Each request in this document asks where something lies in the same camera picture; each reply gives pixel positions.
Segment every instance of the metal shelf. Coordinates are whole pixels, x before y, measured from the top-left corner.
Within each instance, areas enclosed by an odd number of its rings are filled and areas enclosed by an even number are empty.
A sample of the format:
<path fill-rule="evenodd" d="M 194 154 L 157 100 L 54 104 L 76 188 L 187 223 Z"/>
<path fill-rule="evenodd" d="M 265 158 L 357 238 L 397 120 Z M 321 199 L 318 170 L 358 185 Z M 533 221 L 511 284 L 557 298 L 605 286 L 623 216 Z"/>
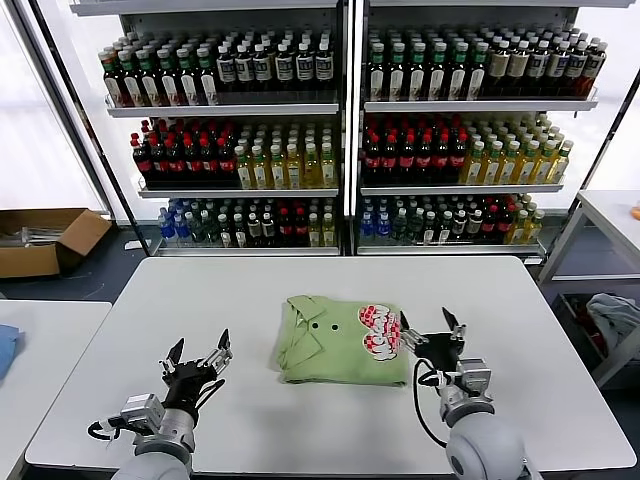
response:
<path fill-rule="evenodd" d="M 301 190 L 149 190 L 138 192 L 141 198 L 330 198 L 338 196 L 337 188 L 309 188 Z"/>
<path fill-rule="evenodd" d="M 394 187 L 360 187 L 364 196 L 379 195 L 470 195 L 470 194 L 510 194 L 558 192 L 562 190 L 562 182 L 550 185 L 444 185 L 444 186 L 394 186 Z"/>
<path fill-rule="evenodd" d="M 141 13 L 205 12 L 334 8 L 337 0 L 75 0 L 69 6 L 79 17 Z"/>
<path fill-rule="evenodd" d="M 370 0 L 372 7 L 605 7 L 627 8 L 635 0 Z"/>
<path fill-rule="evenodd" d="M 433 102 L 365 102 L 364 110 L 370 113 L 387 112 L 585 112 L 595 108 L 595 95 L 587 100 L 478 100 Z"/>
<path fill-rule="evenodd" d="M 300 248 L 159 248 L 159 257 L 337 257 L 338 247 Z"/>
<path fill-rule="evenodd" d="M 359 246 L 358 255 L 514 255 L 538 256 L 543 253 L 532 245 L 430 245 L 421 246 Z"/>
<path fill-rule="evenodd" d="M 242 115 L 331 115 L 337 103 L 284 103 L 275 105 L 213 105 L 194 107 L 107 108 L 113 118 L 227 117 Z"/>

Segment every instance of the folded shirt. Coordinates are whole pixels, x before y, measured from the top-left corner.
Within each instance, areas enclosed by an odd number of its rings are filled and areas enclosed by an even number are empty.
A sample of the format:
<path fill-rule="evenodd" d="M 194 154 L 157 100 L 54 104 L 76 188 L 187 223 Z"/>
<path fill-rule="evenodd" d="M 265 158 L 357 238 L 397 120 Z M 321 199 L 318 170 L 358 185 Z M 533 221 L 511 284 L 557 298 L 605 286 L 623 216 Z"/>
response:
<path fill-rule="evenodd" d="M 400 310 L 300 295 L 287 299 L 277 361 L 285 382 L 405 385 Z"/>

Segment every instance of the cardboard box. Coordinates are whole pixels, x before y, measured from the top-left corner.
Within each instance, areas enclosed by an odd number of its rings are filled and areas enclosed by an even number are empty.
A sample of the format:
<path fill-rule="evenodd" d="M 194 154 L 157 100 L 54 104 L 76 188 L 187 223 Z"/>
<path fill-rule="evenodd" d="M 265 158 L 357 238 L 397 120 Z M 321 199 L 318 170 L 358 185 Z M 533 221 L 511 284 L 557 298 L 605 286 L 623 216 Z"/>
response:
<path fill-rule="evenodd" d="M 82 208 L 0 211 L 0 238 L 22 227 L 64 229 L 57 242 L 0 247 L 0 278 L 56 275 L 77 267 L 111 228 L 111 222 Z"/>

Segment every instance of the black cable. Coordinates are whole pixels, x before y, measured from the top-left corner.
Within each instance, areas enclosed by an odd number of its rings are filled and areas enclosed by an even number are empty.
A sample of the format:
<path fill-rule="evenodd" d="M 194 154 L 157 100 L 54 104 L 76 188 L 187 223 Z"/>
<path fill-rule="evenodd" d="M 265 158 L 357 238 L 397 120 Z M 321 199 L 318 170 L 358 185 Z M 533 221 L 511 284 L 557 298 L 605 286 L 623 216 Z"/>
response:
<path fill-rule="evenodd" d="M 437 443 L 442 448 L 446 448 L 447 447 L 447 442 L 443 442 L 442 440 L 440 440 L 438 437 L 435 436 L 435 434 L 431 431 L 431 429 L 427 425 L 427 422 L 425 422 L 424 418 L 422 418 L 422 413 L 420 412 L 420 403 L 418 401 L 418 383 L 419 383 L 418 370 L 420 369 L 420 365 L 426 365 L 430 370 L 429 373 L 427 373 L 427 374 L 425 374 L 425 375 L 420 377 L 420 380 L 422 380 L 424 382 L 428 381 L 429 380 L 428 377 L 433 375 L 433 373 L 437 373 L 436 370 L 431 368 L 429 366 L 429 364 L 422 358 L 418 359 L 418 361 L 416 362 L 415 366 L 413 367 L 413 382 L 412 382 L 413 406 L 416 409 L 416 416 L 418 417 L 418 421 L 420 422 L 420 425 L 422 425 L 422 428 L 424 429 L 425 432 L 427 432 L 427 435 L 429 435 L 431 440 L 433 440 L 435 443 Z"/>

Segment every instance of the blue cloth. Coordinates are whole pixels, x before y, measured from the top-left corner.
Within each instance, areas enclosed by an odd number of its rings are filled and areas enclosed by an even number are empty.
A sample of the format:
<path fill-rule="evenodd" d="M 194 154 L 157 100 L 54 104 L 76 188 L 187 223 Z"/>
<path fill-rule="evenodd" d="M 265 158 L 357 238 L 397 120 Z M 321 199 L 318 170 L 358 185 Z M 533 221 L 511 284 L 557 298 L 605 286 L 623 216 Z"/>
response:
<path fill-rule="evenodd" d="M 16 354 L 16 343 L 20 330 L 8 325 L 0 325 L 0 380 L 4 378 Z"/>

